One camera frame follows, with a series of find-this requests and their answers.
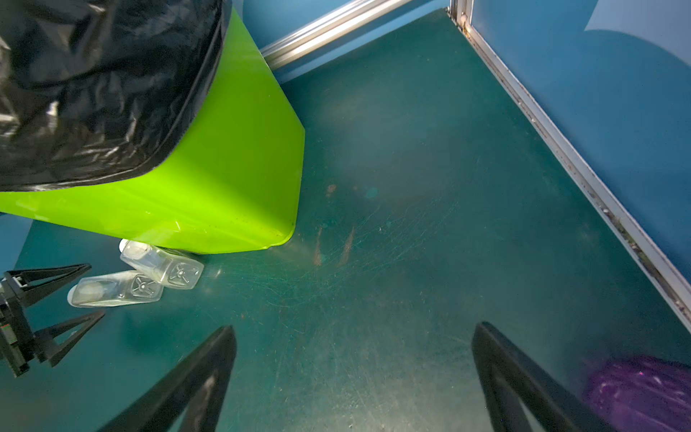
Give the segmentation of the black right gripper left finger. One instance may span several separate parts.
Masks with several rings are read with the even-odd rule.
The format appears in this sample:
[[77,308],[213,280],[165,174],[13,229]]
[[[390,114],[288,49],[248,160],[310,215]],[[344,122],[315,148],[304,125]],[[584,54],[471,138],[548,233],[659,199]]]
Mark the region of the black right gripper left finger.
[[237,356],[234,329],[223,326],[102,431],[214,431]]

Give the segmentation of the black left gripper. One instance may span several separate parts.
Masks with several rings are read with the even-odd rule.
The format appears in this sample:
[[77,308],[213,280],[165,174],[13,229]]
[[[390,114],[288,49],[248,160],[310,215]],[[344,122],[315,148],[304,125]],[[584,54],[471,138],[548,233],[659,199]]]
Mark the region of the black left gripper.
[[15,377],[29,371],[29,362],[56,366],[77,345],[105,311],[95,311],[52,325],[35,333],[24,309],[69,284],[92,266],[88,263],[40,269],[11,270],[1,280],[1,358],[5,359]]

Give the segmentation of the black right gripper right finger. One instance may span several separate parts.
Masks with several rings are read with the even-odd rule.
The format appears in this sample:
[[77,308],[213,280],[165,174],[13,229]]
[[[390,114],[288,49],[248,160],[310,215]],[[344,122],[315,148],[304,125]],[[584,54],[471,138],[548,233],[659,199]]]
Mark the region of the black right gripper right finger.
[[471,351],[495,431],[530,431],[527,412],[545,431],[614,429],[489,322],[476,326]]

